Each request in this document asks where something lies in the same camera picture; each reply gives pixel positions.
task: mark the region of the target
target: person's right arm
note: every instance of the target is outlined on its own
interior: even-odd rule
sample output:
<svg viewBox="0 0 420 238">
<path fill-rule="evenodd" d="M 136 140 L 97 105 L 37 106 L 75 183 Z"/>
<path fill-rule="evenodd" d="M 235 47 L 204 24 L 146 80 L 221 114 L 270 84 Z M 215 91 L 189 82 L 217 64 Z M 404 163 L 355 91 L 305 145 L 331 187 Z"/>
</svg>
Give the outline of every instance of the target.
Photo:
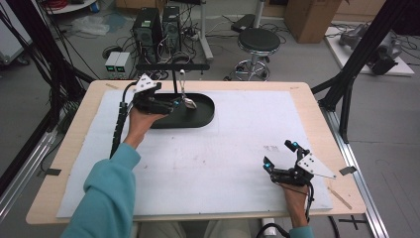
<svg viewBox="0 0 420 238">
<path fill-rule="evenodd" d="M 312 228 L 308 225 L 305 216 L 305 201 L 308 192 L 307 186 L 293 186 L 282 184 L 287 210 L 290 215 L 293 229 L 289 231 L 290 238 L 313 238 Z"/>
</svg>

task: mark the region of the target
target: stool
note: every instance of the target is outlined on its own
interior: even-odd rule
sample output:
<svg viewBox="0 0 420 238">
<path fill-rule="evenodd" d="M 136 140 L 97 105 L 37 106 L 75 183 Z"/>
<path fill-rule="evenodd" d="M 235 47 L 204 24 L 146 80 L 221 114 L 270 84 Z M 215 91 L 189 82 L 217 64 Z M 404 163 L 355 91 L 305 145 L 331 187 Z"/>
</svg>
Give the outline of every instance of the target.
<svg viewBox="0 0 420 238">
<path fill-rule="evenodd" d="M 251 80 L 256 76 L 263 81 L 269 79 L 269 69 L 259 58 L 274 54 L 280 47 L 280 38 L 273 32 L 262 28 L 248 28 L 239 34 L 238 46 L 252 55 L 251 59 L 240 61 L 235 66 L 235 76 Z"/>
</svg>

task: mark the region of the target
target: black tray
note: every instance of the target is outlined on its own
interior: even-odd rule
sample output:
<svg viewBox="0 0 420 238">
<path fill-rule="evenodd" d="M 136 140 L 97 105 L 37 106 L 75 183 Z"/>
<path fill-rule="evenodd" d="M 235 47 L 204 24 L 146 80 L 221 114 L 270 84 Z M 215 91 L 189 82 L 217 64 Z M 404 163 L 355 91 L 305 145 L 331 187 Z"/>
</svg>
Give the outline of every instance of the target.
<svg viewBox="0 0 420 238">
<path fill-rule="evenodd" d="M 162 101 L 170 101 L 179 97 L 179 93 L 155 94 L 155 99 Z M 215 106 L 210 97 L 200 93 L 186 93 L 186 97 L 195 102 L 197 105 L 196 109 L 187 108 L 181 103 L 168 116 L 157 120 L 152 125 L 152 128 L 197 128 L 203 127 L 213 120 Z"/>
</svg>

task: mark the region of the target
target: teal sweatshirt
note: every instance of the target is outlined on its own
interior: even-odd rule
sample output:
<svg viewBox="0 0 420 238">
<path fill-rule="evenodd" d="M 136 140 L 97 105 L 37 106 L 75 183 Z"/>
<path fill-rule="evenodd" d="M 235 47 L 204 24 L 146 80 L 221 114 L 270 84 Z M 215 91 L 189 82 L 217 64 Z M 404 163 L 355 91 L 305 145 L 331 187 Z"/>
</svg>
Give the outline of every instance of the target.
<svg viewBox="0 0 420 238">
<path fill-rule="evenodd" d="M 84 183 L 85 194 L 61 237 L 129 238 L 133 224 L 140 155 L 122 143 L 112 160 L 95 164 Z M 313 237 L 310 226 L 290 230 L 291 238 Z"/>
</svg>

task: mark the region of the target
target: gray floor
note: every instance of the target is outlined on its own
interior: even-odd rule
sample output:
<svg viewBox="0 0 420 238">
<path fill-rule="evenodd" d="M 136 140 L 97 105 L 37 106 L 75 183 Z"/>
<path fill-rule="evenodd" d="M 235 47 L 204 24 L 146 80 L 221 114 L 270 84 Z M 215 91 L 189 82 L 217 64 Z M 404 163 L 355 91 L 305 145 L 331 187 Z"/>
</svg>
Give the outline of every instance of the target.
<svg viewBox="0 0 420 238">
<path fill-rule="evenodd" d="M 98 15 L 110 19 L 110 11 L 101 11 Z M 90 14 L 79 11 L 65 14 L 58 18 L 62 24 L 72 19 Z M 207 22 L 207 29 L 224 18 L 216 18 Z M 281 20 L 263 20 L 263 23 L 274 23 L 284 27 Z M 101 78 L 107 77 L 102 51 L 112 45 L 122 44 L 120 37 L 129 37 L 129 29 L 133 25 L 130 17 L 115 18 L 111 33 L 106 37 L 89 35 L 70 35 L 68 38 L 88 62 L 90 67 Z M 235 35 L 228 30 L 229 24 L 220 24 L 212 34 Z M 336 75 L 340 68 L 325 42 L 314 45 L 296 44 L 288 33 L 280 33 L 286 43 L 281 45 L 278 53 L 270 57 L 272 81 L 304 81 L 315 86 Z M 249 55 L 242 52 L 236 38 L 208 38 L 214 54 L 210 70 L 204 74 L 192 72 L 190 80 L 223 80 L 234 65 L 247 59 Z M 200 47 L 195 62 L 203 62 Z M 419 52 L 411 51 L 416 57 Z M 74 64 L 86 73 L 93 75 L 80 58 L 70 52 Z M 406 53 L 401 57 L 406 62 L 420 63 Z M 412 65 L 416 72 L 411 77 L 405 76 L 373 76 L 361 74 L 354 85 L 353 101 L 349 123 L 349 139 L 358 159 L 368 188 L 379 210 L 390 237 L 419 237 L 420 234 L 420 189 L 416 182 L 420 180 L 418 172 L 420 153 L 420 81 L 418 65 Z M 29 138 L 35 127 L 48 111 L 49 89 L 31 64 L 21 66 L 13 64 L 0 71 L 0 104 L 1 135 L 0 149 L 3 152 L 0 160 L 0 173 L 13 160 L 20 148 Z M 315 95 L 322 98 L 324 92 Z M 26 223 L 25 217 L 34 197 L 42 183 L 41 178 L 33 177 L 26 186 L 5 220 L 0 224 L 0 237 L 57 237 L 63 225 L 32 226 Z M 350 216 L 334 217 L 351 219 Z M 358 220 L 365 220 L 363 215 L 355 215 Z M 284 228 L 290 228 L 288 219 L 276 219 Z M 199 237 L 205 228 L 205 222 L 185 222 L 188 237 Z M 253 235 L 259 229 L 257 220 L 250 220 Z M 312 217 L 311 225 L 316 237 L 334 237 L 333 229 L 327 217 Z M 338 222 L 341 237 L 371 237 L 366 224 L 359 223 L 356 228 L 352 223 Z"/>
</svg>

